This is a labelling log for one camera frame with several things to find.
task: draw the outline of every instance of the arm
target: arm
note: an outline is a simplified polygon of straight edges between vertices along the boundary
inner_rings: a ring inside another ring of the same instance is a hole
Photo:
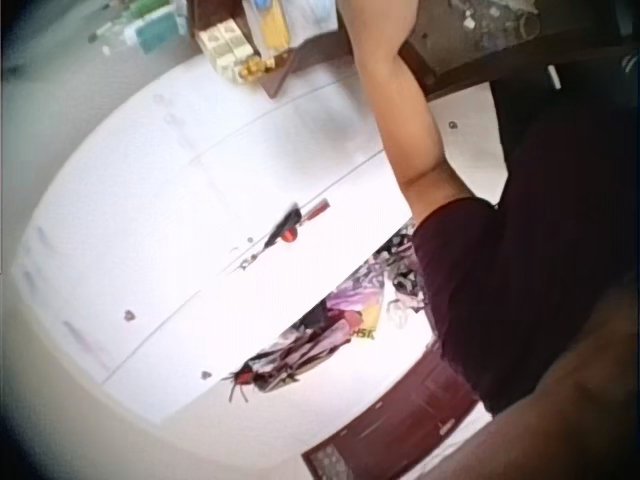
[[[444,155],[427,101],[398,51],[415,24],[417,0],[343,0],[340,8],[382,142],[417,223],[471,196]]]

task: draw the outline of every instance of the wooden door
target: wooden door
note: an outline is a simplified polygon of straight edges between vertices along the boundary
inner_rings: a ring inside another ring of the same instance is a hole
[[[428,456],[477,403],[429,348],[378,402],[303,455],[317,479],[398,478]]]

